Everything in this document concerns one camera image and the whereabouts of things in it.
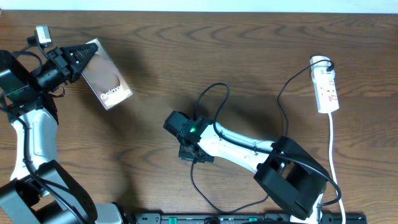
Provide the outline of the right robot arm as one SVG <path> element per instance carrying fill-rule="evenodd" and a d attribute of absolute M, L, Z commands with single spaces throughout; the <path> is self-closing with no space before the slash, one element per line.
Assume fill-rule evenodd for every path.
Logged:
<path fill-rule="evenodd" d="M 207 117 L 190 119 L 179 111 L 171 112 L 164 129 L 188 150 L 186 160 L 213 162 L 215 157 L 229 160 L 251 171 L 266 194 L 291 215 L 291 221 L 320 222 L 320 201 L 329 174 L 293 139 L 284 136 L 277 141 L 253 139 Z"/>

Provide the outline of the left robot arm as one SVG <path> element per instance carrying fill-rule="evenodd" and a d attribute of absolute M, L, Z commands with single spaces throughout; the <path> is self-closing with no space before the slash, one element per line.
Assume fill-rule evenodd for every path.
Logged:
<path fill-rule="evenodd" d="M 1 111 L 17 133 L 16 166 L 1 187 L 1 209 L 13 223 L 130 223 L 116 203 L 94 203 L 59 164 L 54 92 L 79 79 L 98 51 L 95 43 L 54 48 L 28 71 L 17 56 L 1 51 Z"/>

